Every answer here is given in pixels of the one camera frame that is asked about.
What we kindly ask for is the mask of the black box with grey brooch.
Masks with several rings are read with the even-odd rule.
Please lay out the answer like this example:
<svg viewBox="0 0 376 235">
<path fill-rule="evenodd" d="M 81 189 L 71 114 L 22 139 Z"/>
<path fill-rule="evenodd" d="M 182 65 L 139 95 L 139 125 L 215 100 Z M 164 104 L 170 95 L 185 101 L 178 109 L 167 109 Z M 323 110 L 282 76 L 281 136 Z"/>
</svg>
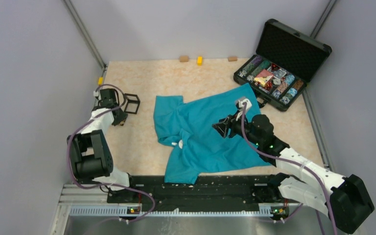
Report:
<svg viewBox="0 0 376 235">
<path fill-rule="evenodd" d="M 141 100 L 137 94 L 125 93 L 126 105 L 124 112 L 127 114 L 136 115 L 139 111 Z"/>
</svg>

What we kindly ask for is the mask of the round grey yellow brooch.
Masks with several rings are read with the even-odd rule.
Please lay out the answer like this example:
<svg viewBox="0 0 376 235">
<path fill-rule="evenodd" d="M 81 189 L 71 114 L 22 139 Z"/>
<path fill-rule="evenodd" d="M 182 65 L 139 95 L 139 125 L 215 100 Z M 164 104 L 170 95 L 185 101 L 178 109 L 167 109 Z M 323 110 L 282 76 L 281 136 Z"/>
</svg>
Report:
<svg viewBox="0 0 376 235">
<path fill-rule="evenodd" d="M 171 145 L 182 149 L 184 144 L 183 140 L 179 140 L 178 142 L 172 142 Z"/>
</svg>

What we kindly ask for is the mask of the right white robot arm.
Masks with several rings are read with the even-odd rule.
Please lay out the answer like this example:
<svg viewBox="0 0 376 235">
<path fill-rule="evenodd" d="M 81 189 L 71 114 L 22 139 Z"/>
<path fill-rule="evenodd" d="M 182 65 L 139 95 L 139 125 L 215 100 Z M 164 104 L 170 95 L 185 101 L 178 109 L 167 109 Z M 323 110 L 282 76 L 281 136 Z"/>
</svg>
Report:
<svg viewBox="0 0 376 235">
<path fill-rule="evenodd" d="M 274 134 L 274 126 L 266 115 L 246 114 L 252 104 L 242 97 L 235 103 L 237 111 L 220 119 L 212 127 L 223 138 L 238 135 L 265 162 L 288 173 L 274 176 L 268 197 L 274 202 L 291 199 L 326 215 L 334 231 L 354 234 L 375 211 L 364 181 L 352 174 L 335 173 L 307 159 Z"/>
</svg>

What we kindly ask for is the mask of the teal t-shirt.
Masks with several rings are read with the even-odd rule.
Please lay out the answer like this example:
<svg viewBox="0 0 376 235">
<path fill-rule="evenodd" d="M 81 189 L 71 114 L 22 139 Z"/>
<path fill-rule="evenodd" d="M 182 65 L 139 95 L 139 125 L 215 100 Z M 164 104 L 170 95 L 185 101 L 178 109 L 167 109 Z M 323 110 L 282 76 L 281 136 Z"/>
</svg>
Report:
<svg viewBox="0 0 376 235">
<path fill-rule="evenodd" d="M 252 104 L 247 119 L 260 114 L 248 84 L 189 103 L 180 95 L 156 97 L 153 120 L 158 142 L 173 148 L 164 174 L 166 183 L 194 184 L 201 173 L 269 165 L 241 136 L 222 138 L 212 128 L 212 124 L 237 111 L 235 102 L 242 97 Z M 183 140 L 182 149 L 171 145 L 179 140 Z"/>
</svg>

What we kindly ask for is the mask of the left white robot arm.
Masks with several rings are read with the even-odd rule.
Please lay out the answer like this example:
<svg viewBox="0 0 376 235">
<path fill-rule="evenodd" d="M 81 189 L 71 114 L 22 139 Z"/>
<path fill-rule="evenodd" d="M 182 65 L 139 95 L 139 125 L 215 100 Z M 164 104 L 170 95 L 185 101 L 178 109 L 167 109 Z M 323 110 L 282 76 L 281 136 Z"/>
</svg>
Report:
<svg viewBox="0 0 376 235">
<path fill-rule="evenodd" d="M 110 84 L 94 91 L 96 104 L 90 119 L 67 138 L 68 161 L 74 181 L 82 187 L 102 184 L 118 191 L 125 202 L 132 202 L 138 190 L 130 184 L 130 175 L 115 167 L 105 138 L 110 126 L 123 126 L 128 118 L 122 110 L 126 100 L 119 98 L 122 93 Z"/>
</svg>

